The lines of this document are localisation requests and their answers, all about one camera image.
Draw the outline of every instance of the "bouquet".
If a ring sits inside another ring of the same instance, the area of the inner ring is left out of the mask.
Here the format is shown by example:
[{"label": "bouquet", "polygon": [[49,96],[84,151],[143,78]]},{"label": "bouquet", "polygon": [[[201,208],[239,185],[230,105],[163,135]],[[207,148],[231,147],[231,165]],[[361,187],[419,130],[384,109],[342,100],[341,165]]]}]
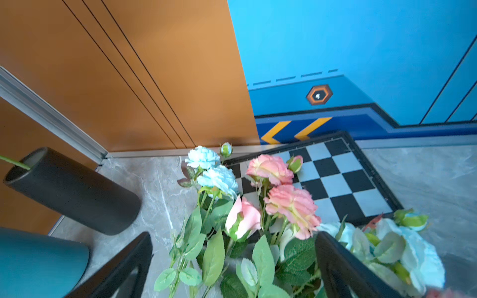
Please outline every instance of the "bouquet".
[{"label": "bouquet", "polygon": [[[221,164],[231,154],[229,143],[219,154],[202,146],[189,152],[187,177],[178,183],[197,189],[197,207],[173,235],[171,264],[155,291],[169,288],[173,297],[182,282],[191,298],[199,291],[204,298],[220,282],[224,298],[326,297],[314,249],[317,231],[331,234],[405,297],[443,287],[436,249],[418,233],[428,216],[410,209],[396,211],[394,220],[378,216],[364,228],[345,219],[321,224],[310,193],[292,185],[301,156],[287,162],[264,154],[253,159],[247,175],[259,199],[252,202],[240,196],[232,170]],[[247,247],[253,248],[251,258],[243,257]]]}]

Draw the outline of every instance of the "orange hexagon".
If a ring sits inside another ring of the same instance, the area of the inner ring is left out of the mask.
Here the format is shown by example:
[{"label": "orange hexagon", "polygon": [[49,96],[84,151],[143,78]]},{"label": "orange hexagon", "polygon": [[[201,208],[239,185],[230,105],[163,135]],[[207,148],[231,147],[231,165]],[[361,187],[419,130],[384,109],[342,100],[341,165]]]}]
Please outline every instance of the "orange hexagon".
[{"label": "orange hexagon", "polygon": [[306,99],[311,103],[311,105],[319,105],[327,103],[333,92],[331,91],[328,85],[314,86],[306,95]]}]

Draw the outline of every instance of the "marble floor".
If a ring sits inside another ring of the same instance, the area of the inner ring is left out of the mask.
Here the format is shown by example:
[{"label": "marble floor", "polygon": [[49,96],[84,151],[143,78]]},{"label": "marble floor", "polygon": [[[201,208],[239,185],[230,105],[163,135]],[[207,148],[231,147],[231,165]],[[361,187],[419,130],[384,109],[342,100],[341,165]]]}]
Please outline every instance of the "marble floor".
[{"label": "marble floor", "polygon": [[[477,146],[416,147],[363,150],[382,178],[406,208],[431,216],[424,238],[437,247],[447,270],[446,287],[477,297]],[[144,298],[167,297],[153,285],[169,266],[171,231],[195,207],[197,193],[176,180],[183,177],[183,157],[108,159],[99,173],[135,192],[143,201],[135,222],[124,232],[106,236],[69,218],[54,237],[81,241],[90,247],[90,264],[82,281],[143,231],[151,234],[154,257],[147,276]],[[188,297],[182,285],[176,297]],[[219,297],[213,289],[208,297]]]}]

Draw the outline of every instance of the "checkered mat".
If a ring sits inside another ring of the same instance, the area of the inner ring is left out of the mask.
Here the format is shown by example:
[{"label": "checkered mat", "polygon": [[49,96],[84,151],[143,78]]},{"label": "checkered mat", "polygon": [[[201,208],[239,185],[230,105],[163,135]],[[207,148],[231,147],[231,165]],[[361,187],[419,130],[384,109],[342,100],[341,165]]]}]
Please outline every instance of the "checkered mat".
[{"label": "checkered mat", "polygon": [[291,156],[303,156],[293,185],[310,192],[324,223],[341,221],[347,214],[347,222],[363,225],[381,213],[403,208],[346,132],[226,160],[224,165],[234,172],[239,191],[256,206],[258,194],[246,172],[250,160],[260,154],[279,156],[285,162]]}]

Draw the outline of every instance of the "door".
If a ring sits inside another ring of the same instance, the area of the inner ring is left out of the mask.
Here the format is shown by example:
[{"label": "door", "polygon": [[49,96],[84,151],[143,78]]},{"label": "door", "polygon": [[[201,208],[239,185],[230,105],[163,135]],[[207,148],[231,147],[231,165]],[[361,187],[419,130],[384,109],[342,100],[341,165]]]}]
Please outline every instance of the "door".
[{"label": "door", "polygon": [[6,0],[0,64],[110,152],[257,144],[225,1]]}]

